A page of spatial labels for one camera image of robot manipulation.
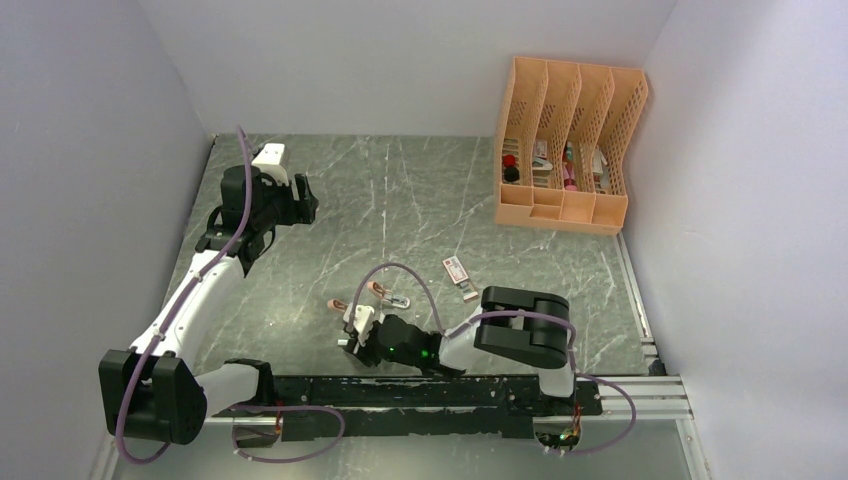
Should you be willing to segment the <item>pink stapler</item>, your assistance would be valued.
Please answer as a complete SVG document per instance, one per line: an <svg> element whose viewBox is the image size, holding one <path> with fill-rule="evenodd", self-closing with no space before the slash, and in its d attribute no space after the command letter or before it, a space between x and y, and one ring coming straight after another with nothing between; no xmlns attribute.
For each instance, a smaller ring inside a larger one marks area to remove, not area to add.
<svg viewBox="0 0 848 480"><path fill-rule="evenodd" d="M385 306L395 309L408 309L411 306L411 300L408 297L393 292L376 281L369 281L366 287Z"/></svg>
<svg viewBox="0 0 848 480"><path fill-rule="evenodd" d="M344 321L351 321L356 316L355 308L342 300L331 299L327 306L330 310L338 312Z"/></svg>

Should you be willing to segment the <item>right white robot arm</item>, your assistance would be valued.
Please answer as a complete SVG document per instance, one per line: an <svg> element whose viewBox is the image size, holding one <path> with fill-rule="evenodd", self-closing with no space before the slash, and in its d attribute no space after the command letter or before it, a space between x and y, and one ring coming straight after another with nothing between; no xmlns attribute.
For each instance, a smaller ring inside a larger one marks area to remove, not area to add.
<svg viewBox="0 0 848 480"><path fill-rule="evenodd" d="M491 286L472 315L444 333L424 331L370 306L333 299L328 307L342 314L348 334L339 347L367 367L386 361L424 375L457 377L490 354L534 368L548 412L565 413L578 399L572 358L576 329L570 304L559 295Z"/></svg>

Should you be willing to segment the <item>red white staple box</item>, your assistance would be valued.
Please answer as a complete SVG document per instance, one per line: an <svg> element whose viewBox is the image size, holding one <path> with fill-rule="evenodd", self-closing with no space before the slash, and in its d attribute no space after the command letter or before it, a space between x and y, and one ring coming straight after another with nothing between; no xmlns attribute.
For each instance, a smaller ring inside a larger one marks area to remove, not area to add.
<svg viewBox="0 0 848 480"><path fill-rule="evenodd" d="M442 261L451 282L460 290L463 301L470 302L479 297L479 292L474 287L470 276L456 255Z"/></svg>

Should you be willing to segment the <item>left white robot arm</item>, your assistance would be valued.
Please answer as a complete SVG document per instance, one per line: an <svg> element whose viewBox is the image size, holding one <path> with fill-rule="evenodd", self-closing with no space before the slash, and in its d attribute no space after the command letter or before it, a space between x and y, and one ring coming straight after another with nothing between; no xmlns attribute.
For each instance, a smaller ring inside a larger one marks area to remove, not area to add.
<svg viewBox="0 0 848 480"><path fill-rule="evenodd" d="M319 201L306 175L283 182L256 166L226 169L220 193L179 288L129 348L107 351L98 365L113 436L186 445L206 418L233 405L254 416L275 406L267 362L228 360L202 375L191 367L213 317L273 244L276 227L313 223Z"/></svg>

